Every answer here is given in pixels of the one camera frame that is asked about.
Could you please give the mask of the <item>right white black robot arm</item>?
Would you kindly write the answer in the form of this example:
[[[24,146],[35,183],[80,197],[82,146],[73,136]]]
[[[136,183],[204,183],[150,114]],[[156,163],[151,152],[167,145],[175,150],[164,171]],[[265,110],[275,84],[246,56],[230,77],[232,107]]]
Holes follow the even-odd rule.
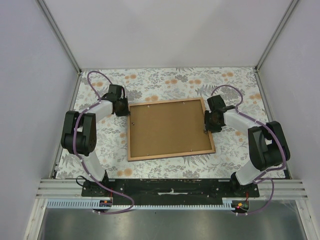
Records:
[[[247,185],[286,165],[290,150],[279,122],[260,122],[240,112],[234,105],[227,106],[220,95],[208,98],[207,103],[209,110],[204,112],[206,132],[219,133],[228,126],[248,138],[249,161],[230,178],[229,191],[233,196],[242,196]]]

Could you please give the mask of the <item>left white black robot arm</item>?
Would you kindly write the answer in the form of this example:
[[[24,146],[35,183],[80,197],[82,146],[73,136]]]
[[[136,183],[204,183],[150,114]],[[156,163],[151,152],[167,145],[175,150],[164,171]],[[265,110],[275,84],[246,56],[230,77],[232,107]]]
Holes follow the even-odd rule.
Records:
[[[110,192],[109,182],[103,180],[107,173],[96,154],[97,123],[109,115],[127,117],[130,115],[125,88],[111,84],[108,92],[96,103],[81,112],[69,110],[64,117],[61,146],[79,158],[93,191],[103,197]]]

